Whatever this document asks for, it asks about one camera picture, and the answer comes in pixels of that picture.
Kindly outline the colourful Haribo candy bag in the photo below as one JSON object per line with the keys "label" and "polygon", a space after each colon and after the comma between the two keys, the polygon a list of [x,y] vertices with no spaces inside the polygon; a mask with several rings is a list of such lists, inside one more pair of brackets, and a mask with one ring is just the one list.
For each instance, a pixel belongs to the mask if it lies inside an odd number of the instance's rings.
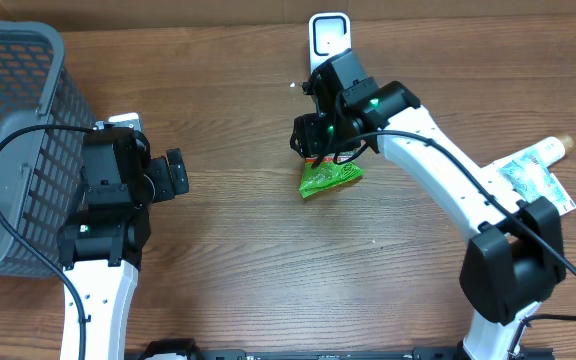
{"label": "colourful Haribo candy bag", "polygon": [[300,195],[307,198],[360,178],[363,170],[354,162],[342,164],[342,161],[347,159],[349,156],[339,156],[338,164],[336,164],[332,156],[326,156],[316,168],[313,168],[315,158],[306,158],[299,187]]}

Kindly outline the teal tissue packet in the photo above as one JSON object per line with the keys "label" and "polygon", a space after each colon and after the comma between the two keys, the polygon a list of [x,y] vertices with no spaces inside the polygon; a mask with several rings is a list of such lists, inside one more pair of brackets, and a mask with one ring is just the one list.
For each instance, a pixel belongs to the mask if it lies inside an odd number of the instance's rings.
{"label": "teal tissue packet", "polygon": [[541,157],[535,153],[526,153],[511,160],[500,167],[498,173],[508,180],[513,189],[527,202],[533,202],[541,197],[547,198],[552,203],[566,201],[562,186],[543,165]]}

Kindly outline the white tube with gold cap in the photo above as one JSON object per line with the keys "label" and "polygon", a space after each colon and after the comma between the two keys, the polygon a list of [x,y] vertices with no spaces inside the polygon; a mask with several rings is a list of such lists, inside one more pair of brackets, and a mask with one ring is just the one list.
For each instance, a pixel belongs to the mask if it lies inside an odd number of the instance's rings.
{"label": "white tube with gold cap", "polygon": [[511,161],[519,160],[525,155],[532,155],[537,160],[537,164],[548,171],[549,167],[562,160],[574,150],[575,142],[568,134],[559,134],[546,137],[537,143],[514,152],[510,155],[494,160],[483,167],[486,171],[497,171]]}

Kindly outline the white Hansaplast plaster box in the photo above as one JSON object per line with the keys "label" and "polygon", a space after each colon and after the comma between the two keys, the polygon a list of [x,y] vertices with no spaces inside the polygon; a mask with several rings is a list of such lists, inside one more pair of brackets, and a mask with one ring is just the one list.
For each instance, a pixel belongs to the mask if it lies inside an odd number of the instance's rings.
{"label": "white Hansaplast plaster box", "polygon": [[557,208],[560,216],[564,216],[576,209],[576,203],[553,173],[550,174],[548,191],[549,199]]}

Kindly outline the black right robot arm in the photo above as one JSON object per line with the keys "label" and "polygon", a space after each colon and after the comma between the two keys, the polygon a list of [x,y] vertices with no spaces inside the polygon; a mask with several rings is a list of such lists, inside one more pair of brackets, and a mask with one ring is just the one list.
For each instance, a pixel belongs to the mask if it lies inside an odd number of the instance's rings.
{"label": "black right robot arm", "polygon": [[398,81],[380,86],[349,48],[314,51],[302,85],[315,110],[295,119],[291,148],[314,167],[366,149],[411,175],[467,244],[459,281],[474,309],[456,350],[466,359],[518,359],[521,337],[565,278],[561,221],[544,196],[525,200],[481,169]]}

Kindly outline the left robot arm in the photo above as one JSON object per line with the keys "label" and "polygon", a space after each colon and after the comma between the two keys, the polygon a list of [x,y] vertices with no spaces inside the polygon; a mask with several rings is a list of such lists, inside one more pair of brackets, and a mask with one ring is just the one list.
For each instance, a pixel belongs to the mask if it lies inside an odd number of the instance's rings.
{"label": "left robot arm", "polygon": [[65,293],[60,356],[121,359],[150,207],[189,190],[179,149],[154,158],[145,136],[106,124],[83,138],[83,209],[58,231]]}

